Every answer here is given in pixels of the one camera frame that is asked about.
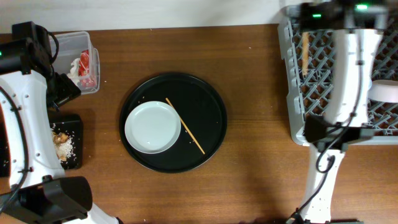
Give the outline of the white tissue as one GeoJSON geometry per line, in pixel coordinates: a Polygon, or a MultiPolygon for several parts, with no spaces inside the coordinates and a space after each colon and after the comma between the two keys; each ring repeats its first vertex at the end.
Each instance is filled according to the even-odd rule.
{"type": "Polygon", "coordinates": [[[80,79],[78,75],[78,69],[80,67],[80,59],[76,58],[72,63],[71,63],[71,69],[69,73],[67,74],[67,77],[77,86],[80,87],[80,79]]]}

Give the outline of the red snack wrapper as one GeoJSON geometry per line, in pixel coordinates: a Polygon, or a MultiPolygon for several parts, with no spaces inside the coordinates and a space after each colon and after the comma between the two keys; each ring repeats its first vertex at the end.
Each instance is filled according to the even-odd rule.
{"type": "Polygon", "coordinates": [[[81,52],[78,76],[83,77],[80,80],[81,86],[84,88],[93,88],[96,85],[95,76],[90,73],[90,54],[89,50],[81,52]]]}

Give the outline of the white bowl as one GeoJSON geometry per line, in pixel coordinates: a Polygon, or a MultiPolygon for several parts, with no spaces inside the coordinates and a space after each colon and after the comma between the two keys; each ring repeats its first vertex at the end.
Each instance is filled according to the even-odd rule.
{"type": "Polygon", "coordinates": [[[386,103],[398,102],[397,81],[394,80],[375,80],[372,82],[368,91],[368,98],[374,101],[386,103]]]}

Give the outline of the brown food chunk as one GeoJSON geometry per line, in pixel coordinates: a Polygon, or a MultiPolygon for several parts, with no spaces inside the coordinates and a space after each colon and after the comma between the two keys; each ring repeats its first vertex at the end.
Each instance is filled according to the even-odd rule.
{"type": "Polygon", "coordinates": [[[54,144],[63,144],[66,143],[69,139],[69,136],[65,133],[52,133],[52,139],[54,144]]]}

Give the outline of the rice and noodle scraps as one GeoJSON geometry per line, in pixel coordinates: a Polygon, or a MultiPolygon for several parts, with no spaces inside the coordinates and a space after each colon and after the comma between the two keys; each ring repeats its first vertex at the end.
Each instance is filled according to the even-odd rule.
{"type": "Polygon", "coordinates": [[[57,134],[59,133],[65,133],[69,136],[69,139],[66,143],[63,144],[54,144],[55,152],[58,157],[58,160],[60,162],[66,162],[68,159],[71,159],[76,156],[74,153],[75,150],[75,143],[73,142],[74,134],[73,133],[68,133],[67,131],[61,131],[60,128],[58,128],[55,124],[52,124],[50,126],[51,133],[55,132],[57,134]]]}

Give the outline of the white plate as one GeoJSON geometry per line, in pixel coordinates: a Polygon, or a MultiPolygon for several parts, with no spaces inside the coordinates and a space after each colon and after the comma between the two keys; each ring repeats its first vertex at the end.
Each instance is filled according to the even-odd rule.
{"type": "Polygon", "coordinates": [[[148,101],[135,107],[122,130],[127,142],[144,154],[158,154],[171,148],[181,132],[180,116],[169,104],[148,101]]]}

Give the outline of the wooden chopstick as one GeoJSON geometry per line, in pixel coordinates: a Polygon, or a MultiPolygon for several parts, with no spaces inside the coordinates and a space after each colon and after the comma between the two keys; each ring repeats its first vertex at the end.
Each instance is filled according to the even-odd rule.
{"type": "Polygon", "coordinates": [[[304,32],[302,35],[302,75],[305,78],[308,74],[308,60],[309,60],[309,34],[304,32]]]}
{"type": "MultiPolygon", "coordinates": [[[[166,102],[169,104],[169,106],[171,106],[176,112],[177,110],[174,108],[173,104],[171,103],[171,101],[168,98],[165,98],[166,102]]],[[[197,145],[197,147],[199,148],[199,150],[201,151],[201,153],[203,155],[205,155],[205,151],[203,150],[203,148],[201,147],[200,143],[197,141],[197,139],[195,138],[195,136],[192,134],[192,132],[190,131],[190,129],[188,128],[188,126],[185,124],[185,122],[183,121],[182,117],[178,114],[179,118],[180,118],[180,122],[183,125],[183,127],[185,128],[186,132],[190,135],[190,137],[192,138],[193,142],[197,145]]]]}

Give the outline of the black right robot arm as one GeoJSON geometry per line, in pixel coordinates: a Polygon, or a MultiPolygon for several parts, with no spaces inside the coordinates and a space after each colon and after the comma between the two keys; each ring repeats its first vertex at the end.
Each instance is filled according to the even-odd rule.
{"type": "Polygon", "coordinates": [[[347,148],[373,137],[366,127],[369,82],[390,9],[387,1],[305,2],[296,9],[290,16],[301,31],[333,32],[336,58],[328,108],[305,122],[310,144],[305,195],[287,223],[330,223],[336,176],[347,148]]]}

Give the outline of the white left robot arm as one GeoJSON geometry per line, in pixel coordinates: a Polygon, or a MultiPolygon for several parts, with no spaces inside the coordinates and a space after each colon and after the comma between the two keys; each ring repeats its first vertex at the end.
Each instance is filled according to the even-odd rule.
{"type": "Polygon", "coordinates": [[[93,203],[84,177],[66,177],[47,105],[58,99],[49,40],[1,45],[1,107],[11,156],[11,192],[1,211],[25,223],[120,223],[93,203]]]}

